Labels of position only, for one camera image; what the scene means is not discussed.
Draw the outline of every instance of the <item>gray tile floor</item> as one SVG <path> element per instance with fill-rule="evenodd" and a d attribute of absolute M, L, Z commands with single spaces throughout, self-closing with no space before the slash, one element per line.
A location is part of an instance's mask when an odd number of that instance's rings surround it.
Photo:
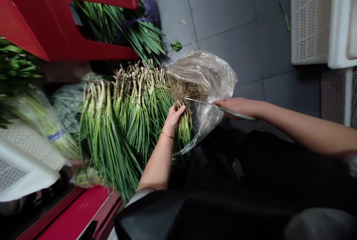
<path fill-rule="evenodd" d="M 234 97 L 264 100 L 320 117 L 320 75 L 325 67 L 294 67 L 279 2 L 290 17 L 290 0 L 157 0 L 167 60 L 190 50 L 205 50 L 226 60 L 236 71 Z M 172 51 L 178 39 L 184 46 Z M 271 131 L 259 121 L 231 121 L 244 131 Z"/>

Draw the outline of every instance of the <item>white plastic crate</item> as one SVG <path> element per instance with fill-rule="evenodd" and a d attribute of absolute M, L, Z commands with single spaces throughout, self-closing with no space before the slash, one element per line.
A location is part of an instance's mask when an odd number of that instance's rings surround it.
<path fill-rule="evenodd" d="M 322 74 L 321 118 L 357 128 L 357 67 Z"/>
<path fill-rule="evenodd" d="M 331 0 L 291 0 L 291 63 L 326 63 Z"/>
<path fill-rule="evenodd" d="M 357 65 L 357 0 L 291 0 L 291 63 Z"/>
<path fill-rule="evenodd" d="M 0 129 L 0 202 L 51 186 L 66 159 L 44 137 L 19 119 Z"/>

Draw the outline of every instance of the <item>bracelet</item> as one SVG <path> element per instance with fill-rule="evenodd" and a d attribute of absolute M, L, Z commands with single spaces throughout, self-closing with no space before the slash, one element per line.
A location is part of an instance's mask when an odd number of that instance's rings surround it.
<path fill-rule="evenodd" d="M 169 134 L 166 134 L 164 131 L 161 131 L 161 134 L 164 134 L 165 136 L 168 136 L 169 138 L 174 139 L 174 137 L 173 137 L 173 136 L 170 136 Z"/>

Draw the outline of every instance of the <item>black clothing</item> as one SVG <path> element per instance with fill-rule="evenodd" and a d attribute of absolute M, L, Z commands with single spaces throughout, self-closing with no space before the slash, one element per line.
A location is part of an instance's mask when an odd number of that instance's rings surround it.
<path fill-rule="evenodd" d="M 171 189 L 118 214 L 118 239 L 284 239 L 286 225 L 304 209 L 357 214 L 357 181 L 338 159 L 268 132 L 237 135 L 212 131 L 186 171 L 172 172 Z M 239 181 L 235 158 L 244 173 Z"/>

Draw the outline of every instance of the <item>blade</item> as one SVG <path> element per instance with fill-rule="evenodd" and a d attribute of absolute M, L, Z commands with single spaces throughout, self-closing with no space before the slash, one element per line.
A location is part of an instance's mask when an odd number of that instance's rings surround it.
<path fill-rule="evenodd" d="M 213 107 L 218 107 L 217 105 L 215 105 L 215 104 L 213 104 L 213 103 L 203 102 L 203 101 L 201 101 L 201 100 L 195 100 L 195 99 L 190 99 L 190 98 L 185 98 L 185 99 L 193 100 L 193 101 L 200 102 L 200 103 L 204 103 L 204 104 L 208 104 L 208 105 L 211 105 L 211 106 L 213 106 Z"/>

